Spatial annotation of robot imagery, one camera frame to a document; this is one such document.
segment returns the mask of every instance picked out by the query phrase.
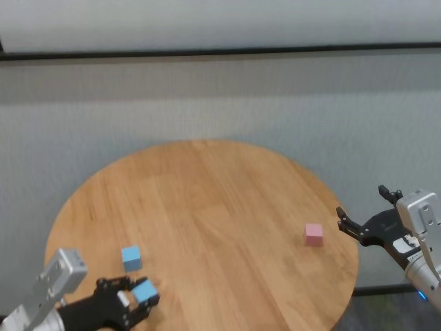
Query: wood grain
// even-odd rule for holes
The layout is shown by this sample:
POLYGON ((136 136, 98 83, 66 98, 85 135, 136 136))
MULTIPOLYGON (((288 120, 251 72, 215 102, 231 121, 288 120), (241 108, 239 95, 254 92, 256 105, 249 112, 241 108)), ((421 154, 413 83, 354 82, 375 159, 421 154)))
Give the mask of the wood grain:
POLYGON ((90 177, 66 202, 46 259, 75 247, 89 266, 68 301, 124 274, 138 245, 161 301, 136 330, 329 330, 350 300, 354 240, 339 232, 333 193, 275 152, 231 141, 149 148, 90 177), (321 223, 325 245, 303 244, 321 223))

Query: floor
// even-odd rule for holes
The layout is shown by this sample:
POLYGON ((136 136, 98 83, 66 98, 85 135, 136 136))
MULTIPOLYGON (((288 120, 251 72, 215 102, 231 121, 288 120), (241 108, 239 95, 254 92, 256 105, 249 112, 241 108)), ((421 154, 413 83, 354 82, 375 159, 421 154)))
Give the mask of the floor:
POLYGON ((418 293, 353 297, 334 331, 435 331, 441 312, 418 293))

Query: round wooden table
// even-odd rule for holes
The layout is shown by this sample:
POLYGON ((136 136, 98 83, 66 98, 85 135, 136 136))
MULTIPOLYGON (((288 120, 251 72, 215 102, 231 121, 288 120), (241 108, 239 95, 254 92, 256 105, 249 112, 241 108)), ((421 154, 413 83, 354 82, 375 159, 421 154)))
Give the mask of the round wooden table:
POLYGON ((48 239, 89 267, 68 302, 100 277, 123 276, 138 245, 161 294, 135 330, 330 330, 351 298, 356 241, 338 231, 333 193, 275 152, 231 141, 186 141, 124 157, 65 203, 48 239), (323 247, 304 245, 321 223, 323 247))

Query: black stripe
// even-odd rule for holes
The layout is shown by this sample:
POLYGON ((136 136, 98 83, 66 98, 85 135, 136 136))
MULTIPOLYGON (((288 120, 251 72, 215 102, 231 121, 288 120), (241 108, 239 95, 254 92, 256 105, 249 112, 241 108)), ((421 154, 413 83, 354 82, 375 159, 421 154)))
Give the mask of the black stripe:
POLYGON ((382 294, 410 293, 410 292, 416 292, 416 289, 411 284, 368 286, 362 288, 355 288, 352 292, 352 296, 363 297, 367 295, 382 295, 382 294))
POLYGON ((215 50, 145 50, 122 52, 42 52, 42 53, 0 53, 0 61, 43 60, 43 59, 103 59, 119 57, 186 57, 200 55, 234 54, 276 54, 296 52, 329 52, 343 50, 400 50, 420 48, 441 48, 441 42, 431 43, 369 43, 359 45, 305 46, 281 48, 234 48, 215 50))

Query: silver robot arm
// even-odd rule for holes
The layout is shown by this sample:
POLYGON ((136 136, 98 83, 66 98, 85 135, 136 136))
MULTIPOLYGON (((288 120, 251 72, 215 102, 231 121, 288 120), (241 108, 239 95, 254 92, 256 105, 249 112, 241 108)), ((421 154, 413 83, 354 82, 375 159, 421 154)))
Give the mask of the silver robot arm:
POLYGON ((418 240, 421 251, 409 257, 408 280, 441 311, 441 203, 437 195, 417 190, 397 201, 404 227, 418 240))
POLYGON ((437 195, 417 190, 407 196, 383 185, 380 195, 393 205, 364 225, 338 207, 340 231, 361 245, 382 246, 404 270, 406 278, 441 311, 441 203, 437 195))
POLYGON ((88 268, 76 250, 58 250, 31 293, 0 325, 0 331, 64 331, 55 304, 76 290, 88 268))
POLYGON ((112 328, 128 331, 149 317, 159 302, 152 292, 136 306, 130 306, 125 291, 147 281, 129 277, 98 279, 90 297, 55 308, 64 294, 73 293, 88 268, 76 250, 60 249, 38 276, 31 293, 0 324, 0 331, 95 331, 112 328))

